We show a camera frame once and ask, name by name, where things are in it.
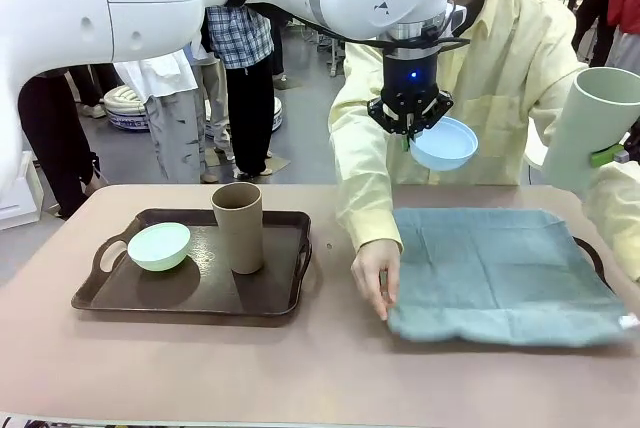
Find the bowl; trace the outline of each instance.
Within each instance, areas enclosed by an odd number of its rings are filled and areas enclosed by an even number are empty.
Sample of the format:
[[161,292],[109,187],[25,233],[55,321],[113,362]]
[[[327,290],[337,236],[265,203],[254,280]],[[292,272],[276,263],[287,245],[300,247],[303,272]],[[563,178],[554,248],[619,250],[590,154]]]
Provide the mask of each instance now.
[[159,223],[135,235],[127,246],[129,257],[148,271],[166,271],[187,256],[191,232],[180,223]]
[[433,171],[451,171],[464,165],[478,149],[478,137],[464,123],[443,117],[433,128],[417,134],[411,156]]

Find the mint green bowl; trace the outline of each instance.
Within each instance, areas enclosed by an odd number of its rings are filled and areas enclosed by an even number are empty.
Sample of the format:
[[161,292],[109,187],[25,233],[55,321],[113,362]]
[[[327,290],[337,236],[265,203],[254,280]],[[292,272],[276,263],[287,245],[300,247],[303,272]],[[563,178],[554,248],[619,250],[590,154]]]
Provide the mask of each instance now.
[[180,223],[145,228],[127,246],[129,257],[148,271],[167,271],[182,263],[189,251],[191,232]]

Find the towel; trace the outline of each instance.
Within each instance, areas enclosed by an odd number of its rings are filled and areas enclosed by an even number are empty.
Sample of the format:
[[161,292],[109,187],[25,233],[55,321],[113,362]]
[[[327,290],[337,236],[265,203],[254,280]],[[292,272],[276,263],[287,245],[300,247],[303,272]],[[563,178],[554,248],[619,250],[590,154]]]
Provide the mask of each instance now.
[[412,341],[584,347],[628,336],[628,312],[565,223],[544,211],[401,209],[392,332]]

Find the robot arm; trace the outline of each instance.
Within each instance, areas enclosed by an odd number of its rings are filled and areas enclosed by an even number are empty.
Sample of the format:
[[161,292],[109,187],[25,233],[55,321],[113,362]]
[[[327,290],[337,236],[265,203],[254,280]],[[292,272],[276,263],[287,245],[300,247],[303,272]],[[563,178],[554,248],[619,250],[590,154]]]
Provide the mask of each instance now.
[[[434,55],[440,49],[437,39],[446,36],[439,29],[448,28],[442,23],[447,0],[0,0],[0,195],[13,182],[20,160],[16,107],[29,78],[63,66],[170,53],[199,30],[206,6],[257,2],[279,6],[349,39],[379,37],[388,83],[382,102],[400,115],[387,119],[379,104],[376,119],[388,131],[409,133],[420,121],[416,116],[428,118],[440,95],[434,88]],[[421,39],[428,43],[416,45]],[[411,88],[418,81],[429,86],[429,93]],[[427,108],[418,109],[418,99]],[[442,114],[432,116],[430,123]]]

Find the beige table surface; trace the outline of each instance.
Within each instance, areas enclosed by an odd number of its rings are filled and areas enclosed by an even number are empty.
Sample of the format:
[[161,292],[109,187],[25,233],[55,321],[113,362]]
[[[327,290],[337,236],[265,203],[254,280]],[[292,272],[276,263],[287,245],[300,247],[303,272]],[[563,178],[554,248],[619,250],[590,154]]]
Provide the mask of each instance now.
[[[74,310],[93,254],[145,208],[208,208],[206,186],[98,192],[0,289],[0,411],[75,420],[440,427],[640,426],[640,345],[518,351],[394,339],[360,300],[330,186],[261,186],[264,207],[311,216],[314,258],[280,328],[123,322]],[[396,206],[545,208],[635,286],[581,214],[547,187],[402,187]]]

